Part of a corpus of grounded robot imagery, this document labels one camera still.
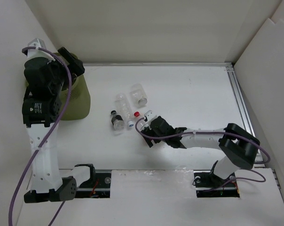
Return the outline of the red label water bottle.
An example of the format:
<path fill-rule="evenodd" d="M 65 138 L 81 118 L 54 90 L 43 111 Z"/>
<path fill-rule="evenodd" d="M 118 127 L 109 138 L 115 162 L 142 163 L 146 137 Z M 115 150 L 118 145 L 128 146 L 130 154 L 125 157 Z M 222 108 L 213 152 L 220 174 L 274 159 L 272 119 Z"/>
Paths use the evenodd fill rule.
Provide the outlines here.
<path fill-rule="evenodd" d="M 145 124 L 145 117 L 139 111 L 134 112 L 134 118 L 135 118 L 135 121 L 138 122 L 138 124 L 140 125 Z"/>

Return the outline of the wide clear plastic jar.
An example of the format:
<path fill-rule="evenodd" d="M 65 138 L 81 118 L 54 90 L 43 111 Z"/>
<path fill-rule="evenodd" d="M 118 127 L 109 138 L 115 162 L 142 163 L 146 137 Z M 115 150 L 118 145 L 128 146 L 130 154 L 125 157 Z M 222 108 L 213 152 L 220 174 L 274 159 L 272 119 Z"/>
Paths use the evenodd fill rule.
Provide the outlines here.
<path fill-rule="evenodd" d="M 148 97 L 141 84 L 137 83 L 131 87 L 130 97 L 137 107 L 143 107 L 148 102 Z"/>

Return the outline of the black label small bottle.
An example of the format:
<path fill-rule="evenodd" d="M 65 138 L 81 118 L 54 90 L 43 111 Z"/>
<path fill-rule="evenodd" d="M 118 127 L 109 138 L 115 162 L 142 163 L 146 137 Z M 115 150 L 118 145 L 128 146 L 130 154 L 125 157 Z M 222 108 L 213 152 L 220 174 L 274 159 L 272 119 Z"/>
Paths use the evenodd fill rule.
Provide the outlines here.
<path fill-rule="evenodd" d="M 123 132 L 125 128 L 125 123 L 120 114 L 116 110 L 111 111 L 110 113 L 111 123 L 113 126 L 114 134 L 119 135 Z"/>

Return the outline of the clear bottle blue cap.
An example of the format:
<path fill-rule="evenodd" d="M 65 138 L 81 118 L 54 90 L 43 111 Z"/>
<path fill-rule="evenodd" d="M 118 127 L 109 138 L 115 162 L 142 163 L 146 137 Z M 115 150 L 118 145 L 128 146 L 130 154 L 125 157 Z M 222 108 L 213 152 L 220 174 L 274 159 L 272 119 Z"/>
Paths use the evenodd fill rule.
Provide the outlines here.
<path fill-rule="evenodd" d="M 129 128 L 134 126 L 133 112 L 129 101 L 124 93 L 116 95 L 116 107 L 122 116 L 122 119 Z"/>

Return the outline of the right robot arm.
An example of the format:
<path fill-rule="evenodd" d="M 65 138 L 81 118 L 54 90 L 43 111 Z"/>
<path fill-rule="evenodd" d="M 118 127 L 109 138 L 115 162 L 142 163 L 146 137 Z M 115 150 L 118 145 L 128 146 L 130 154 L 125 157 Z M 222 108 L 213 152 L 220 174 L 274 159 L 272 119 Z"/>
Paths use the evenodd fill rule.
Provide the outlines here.
<path fill-rule="evenodd" d="M 200 179 L 208 187 L 229 182 L 230 176 L 237 170 L 252 170 L 260 146 L 258 139 L 234 123 L 217 130 L 192 130 L 173 128 L 160 116 L 146 116 L 136 122 L 135 129 L 149 147 L 164 142 L 175 149 L 209 148 L 222 151 L 225 156 L 217 160 L 210 172 Z"/>

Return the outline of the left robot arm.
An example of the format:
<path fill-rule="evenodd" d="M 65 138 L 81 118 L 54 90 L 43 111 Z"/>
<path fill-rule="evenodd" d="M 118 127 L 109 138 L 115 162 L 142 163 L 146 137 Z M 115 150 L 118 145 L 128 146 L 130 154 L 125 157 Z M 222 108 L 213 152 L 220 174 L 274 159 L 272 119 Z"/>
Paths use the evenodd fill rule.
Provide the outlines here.
<path fill-rule="evenodd" d="M 81 60 L 66 48 L 52 53 L 42 47 L 26 47 L 24 65 L 26 91 L 23 122 L 32 152 L 32 185 L 26 203 L 63 202 L 75 198 L 77 188 L 96 182 L 92 164 L 78 164 L 65 176 L 58 167 L 57 131 L 60 121 L 88 116 L 91 97 Z"/>

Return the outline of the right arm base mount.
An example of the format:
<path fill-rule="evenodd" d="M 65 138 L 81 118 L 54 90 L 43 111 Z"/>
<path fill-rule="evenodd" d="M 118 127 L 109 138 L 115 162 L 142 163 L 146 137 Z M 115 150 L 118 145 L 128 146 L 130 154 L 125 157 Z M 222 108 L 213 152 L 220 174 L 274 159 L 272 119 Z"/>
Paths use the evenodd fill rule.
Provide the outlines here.
<path fill-rule="evenodd" d="M 221 179 L 209 171 L 194 171 L 192 185 L 196 189 L 197 198 L 239 198 L 239 190 L 234 180 L 235 173 L 226 179 Z"/>

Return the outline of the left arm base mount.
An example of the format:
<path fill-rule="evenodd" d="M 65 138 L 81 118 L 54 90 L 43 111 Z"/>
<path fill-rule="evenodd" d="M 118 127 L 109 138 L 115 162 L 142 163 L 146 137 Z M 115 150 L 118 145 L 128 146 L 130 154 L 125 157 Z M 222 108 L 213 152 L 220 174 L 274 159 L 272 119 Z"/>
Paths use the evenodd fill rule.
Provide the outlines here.
<path fill-rule="evenodd" d="M 96 170 L 95 181 L 82 183 L 76 191 L 75 198 L 110 198 L 111 170 Z"/>

